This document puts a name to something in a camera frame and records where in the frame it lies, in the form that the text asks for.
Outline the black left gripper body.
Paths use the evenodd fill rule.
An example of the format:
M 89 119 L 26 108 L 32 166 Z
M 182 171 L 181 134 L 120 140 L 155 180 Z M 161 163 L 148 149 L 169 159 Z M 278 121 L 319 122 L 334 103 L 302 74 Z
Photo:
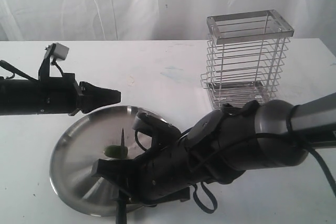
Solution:
M 81 111 L 82 92 L 73 73 L 65 73 L 62 77 L 40 77 L 39 91 L 39 114 L 74 116 Z

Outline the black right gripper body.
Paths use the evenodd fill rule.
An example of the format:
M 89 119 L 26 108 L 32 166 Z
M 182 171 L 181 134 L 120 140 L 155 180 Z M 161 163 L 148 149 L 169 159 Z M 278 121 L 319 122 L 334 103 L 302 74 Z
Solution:
M 128 192 L 141 203 L 160 203 L 190 196 L 199 183 L 199 145 L 179 140 L 163 149 L 151 148 L 130 161 Z

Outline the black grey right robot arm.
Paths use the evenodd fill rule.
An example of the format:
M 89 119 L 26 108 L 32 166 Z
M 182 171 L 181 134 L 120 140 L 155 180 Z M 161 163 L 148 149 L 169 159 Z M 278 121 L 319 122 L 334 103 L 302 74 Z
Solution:
M 151 137 L 151 147 L 134 159 L 100 159 L 92 175 L 115 185 L 129 204 L 186 201 L 197 183 L 230 184 L 247 170 L 297 166 L 310 151 L 335 147 L 335 94 L 297 106 L 225 105 L 185 134 L 147 113 L 133 127 Z

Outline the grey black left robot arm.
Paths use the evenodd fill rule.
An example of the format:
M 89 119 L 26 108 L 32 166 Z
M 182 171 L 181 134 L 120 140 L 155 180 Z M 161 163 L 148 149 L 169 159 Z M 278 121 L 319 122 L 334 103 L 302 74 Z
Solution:
M 44 81 L 1 80 L 1 115 L 83 114 L 121 102 L 121 92 L 77 82 L 73 73 Z

